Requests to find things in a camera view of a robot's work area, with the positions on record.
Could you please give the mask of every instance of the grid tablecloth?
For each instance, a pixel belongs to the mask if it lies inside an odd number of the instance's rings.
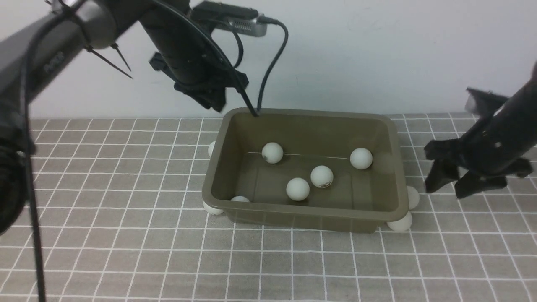
[[[389,116],[410,232],[349,234],[231,223],[203,209],[221,119],[35,120],[49,301],[537,301],[537,179],[457,200],[426,195],[424,145],[466,113]],[[528,156],[536,161],[537,149]],[[0,237],[0,301],[36,301],[27,212]]]

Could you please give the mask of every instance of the plastic tray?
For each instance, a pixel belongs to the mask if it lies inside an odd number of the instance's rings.
[[[285,152],[277,164],[260,154],[268,142]],[[366,170],[351,166],[356,148],[373,153]],[[311,170],[325,165],[334,181],[311,184]],[[294,177],[310,183],[302,202],[287,197]],[[230,201],[245,196],[251,202]],[[408,212],[408,194],[394,123],[376,114],[264,109],[254,118],[246,109],[226,114],[202,188],[204,201],[237,223],[371,233]]]

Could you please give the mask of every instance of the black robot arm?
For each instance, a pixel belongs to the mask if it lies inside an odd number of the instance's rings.
[[[537,144],[537,64],[530,80],[511,98],[468,89],[467,110],[480,116],[461,138],[431,141],[425,147],[434,160],[425,181],[427,193],[456,182],[458,198],[503,189],[506,176],[526,177],[533,172],[522,158]],[[468,170],[459,176],[459,167]]]
[[[244,91],[246,74],[229,63],[210,34],[220,28],[233,31],[237,40],[237,33],[262,37],[273,19],[254,9],[209,1],[191,8],[190,0],[54,0],[49,15],[0,42],[0,234],[13,224],[29,199],[18,152],[26,153],[27,143],[28,155],[35,152],[33,142],[25,138],[21,64],[33,37],[67,9],[72,16],[40,37],[33,50],[25,77],[26,103],[80,52],[114,47],[139,21],[159,51],[150,64],[168,75],[176,90],[206,109],[220,112],[226,104],[226,88],[235,88],[256,114]]]

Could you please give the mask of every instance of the black cable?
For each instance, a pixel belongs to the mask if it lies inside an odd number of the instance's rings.
[[[246,104],[246,107],[248,107],[248,109],[250,110],[250,113],[254,117],[258,117],[259,115],[257,114],[256,109],[253,107],[252,102],[250,101],[250,98],[246,94],[246,91],[244,90],[244,86],[241,83],[241,79],[239,78],[237,71],[235,70],[235,68],[233,68],[233,65],[231,65],[231,62],[229,62],[229,59],[226,56],[226,54],[222,51],[222,49],[218,46],[218,44],[214,42],[211,36],[203,28],[201,28],[198,24],[190,20],[185,14],[183,14],[180,10],[178,10],[174,6],[162,0],[150,0],[150,1],[160,6],[161,8],[166,9],[169,12],[173,13],[175,16],[179,17],[179,19],[184,21],[185,24],[188,27],[190,27],[190,29],[192,29],[193,31],[195,31],[196,33],[198,33],[199,35],[203,37],[205,42],[207,42],[211,46],[213,51],[215,51],[217,55],[220,57],[220,60],[228,67],[231,78],[233,79],[235,83],[235,89],[242,96]]]
[[[233,26],[231,26],[231,24],[229,24],[227,22],[224,22],[224,21],[220,21],[220,20],[204,19],[204,20],[200,20],[200,21],[218,23],[220,25],[223,25],[223,26],[227,27],[229,29],[229,31],[233,33],[233,36],[235,36],[235,40],[237,41],[237,47],[238,47],[237,62],[235,63],[235,65],[233,65],[233,68],[239,67],[241,65],[241,63],[242,63],[242,58],[244,56],[244,45],[242,44],[241,37],[239,37],[239,35],[238,35],[237,31],[235,30],[235,28]]]
[[[41,247],[41,234],[39,229],[39,215],[37,209],[37,200],[35,198],[35,186],[33,179],[33,165],[32,165],[32,140],[30,135],[30,117],[28,114],[28,107],[30,102],[28,101],[28,94],[30,92],[30,87],[28,84],[30,72],[31,72],[31,63],[35,58],[37,53],[37,48],[41,40],[55,27],[60,25],[62,22],[66,21],[71,17],[86,0],[82,0],[73,5],[72,8],[62,9],[53,19],[46,22],[43,27],[41,27],[37,33],[32,37],[30,43],[28,44],[28,49],[26,54],[23,57],[21,68],[20,68],[20,114],[24,118],[23,123],[23,138],[25,143],[25,156],[24,156],[24,165],[26,172],[26,188],[28,193],[28,205],[30,207],[30,220],[32,222],[32,237],[34,243],[34,256],[35,256],[35,274],[37,277],[37,288],[38,288],[38,299],[39,302],[46,302],[46,291],[45,291],[45,271],[43,268],[43,251]]]
[[[287,40],[289,40],[289,31],[287,30],[287,26],[285,26],[285,24],[276,19],[261,16],[257,18],[257,21],[260,23],[278,25],[284,30],[284,41],[281,44],[280,49],[276,53],[276,56],[268,66],[268,69],[265,72],[265,76],[263,77],[263,81],[261,82],[261,87],[259,88],[259,97],[257,98],[257,112],[259,112],[261,110],[261,104],[263,103],[263,94],[265,93],[265,86],[267,84],[267,80],[269,79],[270,73],[274,68],[274,65],[276,65],[278,59],[280,59],[281,54],[284,52],[285,46],[287,46]]]

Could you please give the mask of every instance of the ball on table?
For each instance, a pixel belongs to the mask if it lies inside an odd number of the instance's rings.
[[[293,178],[287,183],[286,191],[290,199],[301,202],[309,195],[309,184],[303,178]]]
[[[214,144],[216,143],[216,141],[213,141],[210,145],[209,145],[209,157],[213,156],[213,150],[214,150]]]
[[[203,202],[203,207],[205,209],[205,211],[207,211],[207,213],[211,214],[211,215],[220,215],[224,212],[224,210],[221,210],[219,208],[213,208],[211,206],[209,206],[207,203]]]
[[[419,204],[419,193],[418,193],[418,190],[414,189],[413,187],[409,185],[407,185],[407,191],[408,191],[408,209],[413,210]]]
[[[327,166],[318,166],[311,171],[311,183],[320,189],[328,188],[333,180],[334,174]]]
[[[358,148],[351,153],[351,165],[357,169],[367,169],[372,163],[373,154],[366,148]]]
[[[391,221],[386,223],[389,228],[396,232],[405,232],[412,226],[412,214],[408,212],[405,217],[398,221]]]
[[[275,164],[281,161],[281,159],[283,158],[284,150],[279,144],[275,142],[269,142],[265,145],[265,147],[263,147],[261,155],[267,163]]]
[[[244,196],[235,196],[231,199],[232,202],[249,203],[250,201]]]

